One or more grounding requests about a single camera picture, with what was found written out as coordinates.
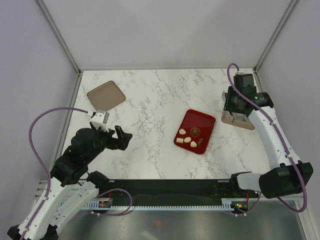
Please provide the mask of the cream rectangular chocolate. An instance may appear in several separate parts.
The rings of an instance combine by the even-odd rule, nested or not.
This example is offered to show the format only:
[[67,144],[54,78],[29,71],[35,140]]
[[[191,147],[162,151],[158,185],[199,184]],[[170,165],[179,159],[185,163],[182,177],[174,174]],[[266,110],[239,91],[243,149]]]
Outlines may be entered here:
[[184,142],[184,139],[177,137],[177,138],[176,138],[176,142],[177,142],[177,143],[183,143],[183,142]]

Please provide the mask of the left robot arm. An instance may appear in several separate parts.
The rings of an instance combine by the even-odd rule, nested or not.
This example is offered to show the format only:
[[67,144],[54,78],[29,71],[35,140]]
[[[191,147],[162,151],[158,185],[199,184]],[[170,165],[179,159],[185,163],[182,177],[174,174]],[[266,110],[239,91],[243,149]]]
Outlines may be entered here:
[[82,128],[71,139],[71,145],[60,156],[52,170],[45,192],[23,223],[12,226],[7,234],[13,240],[56,240],[64,227],[94,198],[110,196],[109,179],[98,171],[66,202],[66,195],[88,171],[88,165],[105,149],[126,150],[133,135],[120,126],[103,131]]

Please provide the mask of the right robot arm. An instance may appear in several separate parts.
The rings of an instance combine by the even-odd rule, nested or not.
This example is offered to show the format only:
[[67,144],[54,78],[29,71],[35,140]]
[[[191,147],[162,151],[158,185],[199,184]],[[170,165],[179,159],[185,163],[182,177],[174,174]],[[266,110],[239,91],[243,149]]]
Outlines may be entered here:
[[233,197],[241,197],[247,190],[261,192],[267,199],[300,194],[303,191],[297,175],[304,183],[313,174],[309,162],[302,162],[277,122],[274,104],[266,92],[258,92],[252,74],[236,74],[233,86],[228,88],[224,110],[245,115],[257,130],[267,154],[270,170],[266,173],[243,172],[233,174],[236,178],[228,185]]

